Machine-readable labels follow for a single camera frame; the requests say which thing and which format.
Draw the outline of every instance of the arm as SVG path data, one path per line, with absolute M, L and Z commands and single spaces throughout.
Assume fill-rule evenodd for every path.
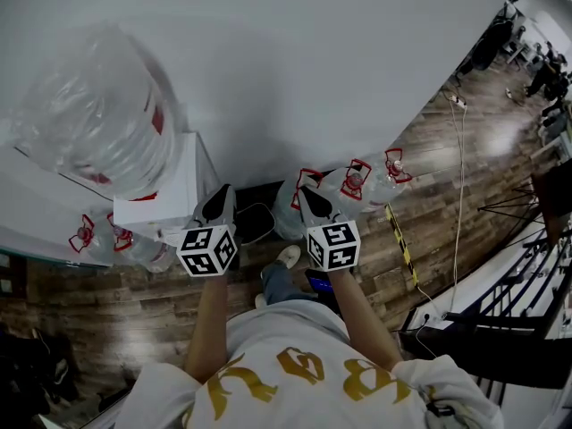
M 391 371 L 403 360 L 397 344 L 347 270 L 329 273 L 341 314 L 348 327 L 349 342 L 366 358 Z
M 226 357 L 226 275 L 211 276 L 198 304 L 195 331 L 184 371 L 205 383 L 228 361 Z

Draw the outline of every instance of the white sneaker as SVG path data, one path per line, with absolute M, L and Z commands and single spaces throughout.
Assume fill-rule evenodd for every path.
M 264 308 L 267 305 L 268 304 L 266 303 L 265 295 L 263 293 L 258 294 L 257 297 L 254 299 L 254 306 L 257 309 Z
M 282 261 L 286 264 L 286 268 L 291 269 L 299 261 L 301 254 L 302 250 L 298 245 L 290 245 L 282 250 L 276 260 Z

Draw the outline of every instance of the yellow and black tape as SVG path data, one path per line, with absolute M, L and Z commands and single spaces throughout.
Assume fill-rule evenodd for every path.
M 407 264 L 409 272 L 411 273 L 411 276 L 413 277 L 413 284 L 415 284 L 417 286 L 417 284 L 418 284 L 417 273 L 415 271 L 415 267 L 413 266 L 413 262 L 411 262 L 411 255 L 409 254 L 408 244 L 405 242 L 405 239 L 403 238 L 403 234 L 401 233 L 400 226 L 397 224 L 397 219 L 395 218 L 395 215 L 393 214 L 393 211 L 391 210 L 390 204 L 387 204 L 385 206 L 385 216 L 387 217 L 388 221 L 391 223 L 391 228 L 393 229 L 393 234 L 395 235 L 395 240 L 397 240 L 397 242 L 400 245 L 401 253 L 403 254 L 403 259 L 405 259 L 405 264 Z

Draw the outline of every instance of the white box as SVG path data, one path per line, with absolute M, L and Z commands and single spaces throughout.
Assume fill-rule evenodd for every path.
M 356 265 L 360 247 L 355 221 L 307 229 L 307 252 L 325 272 Z
M 177 256 L 193 277 L 222 275 L 237 252 L 228 225 L 182 231 Z
M 197 133 L 175 136 L 181 155 L 172 177 L 149 200 L 114 198 L 114 222 L 152 240 L 184 229 L 195 206 L 219 185 L 215 169 Z

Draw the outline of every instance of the plastic wrap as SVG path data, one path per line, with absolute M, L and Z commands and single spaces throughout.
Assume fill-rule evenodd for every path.
M 15 145 L 41 167 L 118 198 L 155 193 L 176 158 L 172 110 L 111 24 L 63 46 L 8 121 Z

